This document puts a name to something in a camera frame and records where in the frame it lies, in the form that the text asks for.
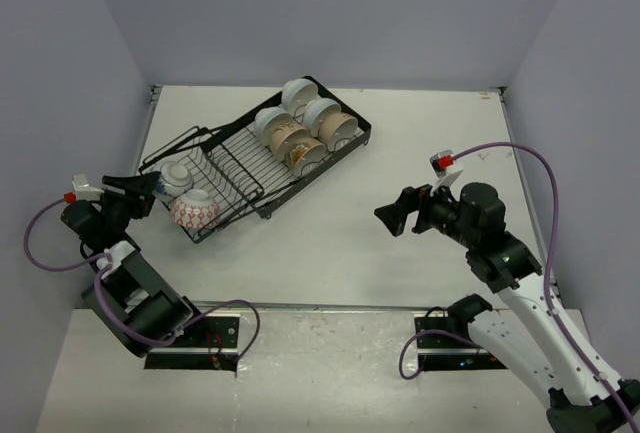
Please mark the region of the blue floral white bowl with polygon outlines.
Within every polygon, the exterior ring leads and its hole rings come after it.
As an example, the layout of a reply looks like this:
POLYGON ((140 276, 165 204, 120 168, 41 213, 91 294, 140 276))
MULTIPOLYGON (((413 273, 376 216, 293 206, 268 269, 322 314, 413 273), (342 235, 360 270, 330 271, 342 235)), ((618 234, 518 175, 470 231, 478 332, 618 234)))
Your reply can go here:
POLYGON ((194 185, 194 178, 188 168, 177 161, 165 161, 156 165, 153 172, 159 177, 153 194, 164 202, 170 202, 190 190, 194 185))

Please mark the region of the plain beige bowl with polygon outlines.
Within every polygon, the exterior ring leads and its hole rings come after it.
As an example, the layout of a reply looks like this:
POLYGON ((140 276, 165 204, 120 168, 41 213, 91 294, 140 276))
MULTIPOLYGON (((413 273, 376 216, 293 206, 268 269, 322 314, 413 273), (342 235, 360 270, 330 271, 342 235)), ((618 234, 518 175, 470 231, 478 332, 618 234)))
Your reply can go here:
POLYGON ((358 120, 347 113, 335 112, 322 122, 318 137, 331 152, 344 146, 357 130, 358 120))

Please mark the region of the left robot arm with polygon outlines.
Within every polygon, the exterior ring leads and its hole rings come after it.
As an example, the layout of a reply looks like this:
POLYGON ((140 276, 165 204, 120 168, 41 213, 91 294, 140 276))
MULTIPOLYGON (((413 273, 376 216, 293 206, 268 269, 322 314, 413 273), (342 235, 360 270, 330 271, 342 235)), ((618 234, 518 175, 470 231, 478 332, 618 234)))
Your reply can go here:
POLYGON ((61 214, 61 221, 79 237, 82 253, 95 256, 89 264, 96 276, 82 292, 83 300, 138 357, 177 339, 198 345, 208 332, 207 320, 144 259, 126 232, 132 220, 149 216, 159 178, 157 172, 105 176, 98 188, 84 175, 75 175, 61 214))

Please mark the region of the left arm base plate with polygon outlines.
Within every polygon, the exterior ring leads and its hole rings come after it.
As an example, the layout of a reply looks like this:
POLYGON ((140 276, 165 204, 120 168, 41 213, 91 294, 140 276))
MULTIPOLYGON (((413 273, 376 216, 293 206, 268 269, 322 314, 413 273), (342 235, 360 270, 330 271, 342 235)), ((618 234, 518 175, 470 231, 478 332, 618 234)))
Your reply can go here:
POLYGON ((169 347, 152 350, 145 370, 237 371, 239 314, 207 316, 169 347))

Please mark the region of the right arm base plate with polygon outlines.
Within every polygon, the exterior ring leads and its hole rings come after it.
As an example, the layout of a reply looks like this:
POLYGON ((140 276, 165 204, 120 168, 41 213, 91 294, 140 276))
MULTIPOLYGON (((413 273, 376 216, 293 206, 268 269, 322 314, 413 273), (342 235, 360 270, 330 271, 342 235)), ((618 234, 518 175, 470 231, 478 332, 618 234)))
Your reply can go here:
POLYGON ((416 341, 418 365, 422 371, 505 370, 493 355, 442 335, 429 335, 416 341))

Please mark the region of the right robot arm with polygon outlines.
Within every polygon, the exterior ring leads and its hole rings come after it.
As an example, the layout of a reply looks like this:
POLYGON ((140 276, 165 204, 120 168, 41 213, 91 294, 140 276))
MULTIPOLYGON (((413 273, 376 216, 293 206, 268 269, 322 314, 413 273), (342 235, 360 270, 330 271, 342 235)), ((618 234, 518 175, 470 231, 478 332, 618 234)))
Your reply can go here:
POLYGON ((512 326, 477 294, 452 304, 448 338, 488 351, 537 397, 555 432, 614 432, 639 410, 639 383, 623 379, 590 346, 566 310, 545 288, 542 268, 529 248, 506 229, 506 207, 485 183, 449 188, 407 187, 375 209, 389 232, 400 236, 416 213, 412 231, 435 229, 466 250, 472 273, 506 304, 526 328, 512 326))

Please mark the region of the red patterned white bowl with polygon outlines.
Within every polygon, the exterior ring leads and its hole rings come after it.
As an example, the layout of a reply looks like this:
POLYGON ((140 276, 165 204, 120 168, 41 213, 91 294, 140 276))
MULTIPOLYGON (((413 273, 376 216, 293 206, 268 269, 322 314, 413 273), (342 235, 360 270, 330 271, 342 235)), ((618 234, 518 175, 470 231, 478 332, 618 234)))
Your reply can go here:
POLYGON ((219 215, 219 205, 202 189, 188 190, 175 200, 170 209, 171 221, 187 229, 215 228, 219 215))

